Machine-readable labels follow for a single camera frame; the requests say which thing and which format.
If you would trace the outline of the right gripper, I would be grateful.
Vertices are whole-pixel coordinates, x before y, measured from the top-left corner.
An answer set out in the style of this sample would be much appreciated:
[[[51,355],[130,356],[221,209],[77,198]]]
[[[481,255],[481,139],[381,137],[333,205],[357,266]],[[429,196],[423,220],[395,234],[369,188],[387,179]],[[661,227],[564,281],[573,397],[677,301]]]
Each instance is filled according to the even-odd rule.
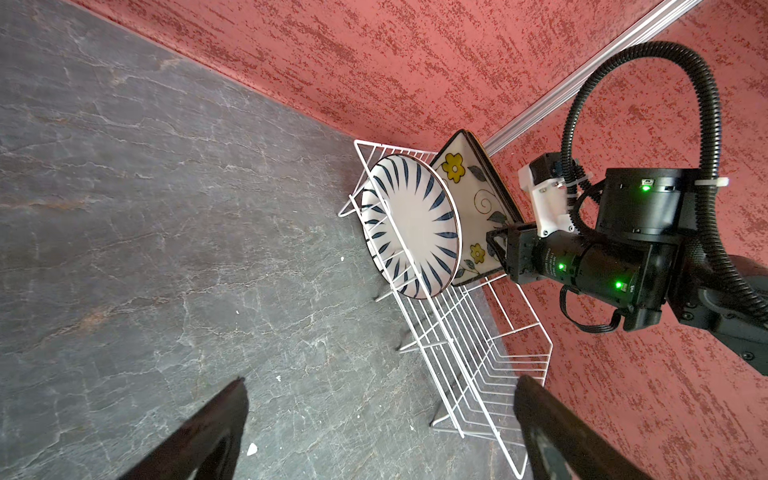
[[[504,226],[486,233],[489,252],[508,277],[523,285],[550,279],[561,285],[558,304],[567,319],[567,297],[587,295],[614,307],[607,324],[582,324],[583,332],[640,330],[658,324],[666,303],[676,249],[658,243],[593,241],[557,231],[537,235],[534,223]]]

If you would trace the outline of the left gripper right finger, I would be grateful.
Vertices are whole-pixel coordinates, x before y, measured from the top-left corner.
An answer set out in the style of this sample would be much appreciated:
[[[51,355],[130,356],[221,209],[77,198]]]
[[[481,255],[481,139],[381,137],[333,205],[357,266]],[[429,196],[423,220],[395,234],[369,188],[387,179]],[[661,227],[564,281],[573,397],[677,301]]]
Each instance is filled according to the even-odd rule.
[[[535,479],[649,477],[528,375],[517,381],[513,409]]]

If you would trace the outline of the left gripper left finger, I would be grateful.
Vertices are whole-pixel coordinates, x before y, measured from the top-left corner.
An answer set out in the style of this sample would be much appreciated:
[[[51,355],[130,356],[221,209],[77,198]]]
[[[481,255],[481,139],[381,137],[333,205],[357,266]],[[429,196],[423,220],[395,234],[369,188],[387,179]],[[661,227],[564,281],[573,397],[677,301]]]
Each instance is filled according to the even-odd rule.
[[[231,479],[249,412],[245,379],[225,386],[124,479]]]

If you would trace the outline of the floral square plate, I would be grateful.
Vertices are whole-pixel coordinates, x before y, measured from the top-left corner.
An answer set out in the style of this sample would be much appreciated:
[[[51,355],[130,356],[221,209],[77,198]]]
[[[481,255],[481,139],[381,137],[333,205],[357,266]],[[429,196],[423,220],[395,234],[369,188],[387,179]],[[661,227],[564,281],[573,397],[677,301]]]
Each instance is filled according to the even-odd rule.
[[[487,234],[523,221],[522,215],[476,137],[459,130],[431,160],[444,179],[461,223],[462,251],[455,286],[503,270]]]

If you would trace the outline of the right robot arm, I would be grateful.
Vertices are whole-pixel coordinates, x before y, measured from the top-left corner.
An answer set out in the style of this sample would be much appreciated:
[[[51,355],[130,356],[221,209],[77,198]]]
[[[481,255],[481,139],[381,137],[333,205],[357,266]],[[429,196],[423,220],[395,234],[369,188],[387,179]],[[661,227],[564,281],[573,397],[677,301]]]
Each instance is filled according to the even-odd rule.
[[[767,372],[767,328],[729,292],[706,259],[695,219],[694,169],[614,168],[576,199],[601,194],[593,235],[564,230],[541,237],[533,222],[487,233],[517,284],[551,279],[569,294],[613,306],[611,320],[582,324],[590,334],[658,324],[668,305],[685,326],[710,332],[760,374]]]

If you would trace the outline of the white round bowl plate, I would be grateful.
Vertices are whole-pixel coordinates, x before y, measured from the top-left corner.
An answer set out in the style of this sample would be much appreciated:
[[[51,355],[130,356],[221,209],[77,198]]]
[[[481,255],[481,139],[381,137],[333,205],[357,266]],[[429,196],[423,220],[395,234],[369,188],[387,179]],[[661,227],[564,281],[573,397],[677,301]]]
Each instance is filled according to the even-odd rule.
[[[462,247],[460,222],[450,192],[429,165],[402,154],[382,158],[360,201],[366,246],[398,293],[421,300],[451,284]]]

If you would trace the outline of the right corner aluminium profile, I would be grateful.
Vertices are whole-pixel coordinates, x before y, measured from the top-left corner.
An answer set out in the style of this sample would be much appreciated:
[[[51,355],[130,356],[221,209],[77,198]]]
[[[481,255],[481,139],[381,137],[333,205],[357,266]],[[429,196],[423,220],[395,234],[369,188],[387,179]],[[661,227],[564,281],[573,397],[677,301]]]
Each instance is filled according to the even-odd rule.
[[[501,152],[511,142],[569,101],[604,61],[633,45],[650,41],[700,3],[701,0],[661,1],[578,69],[493,134],[483,144],[486,152],[490,156]]]

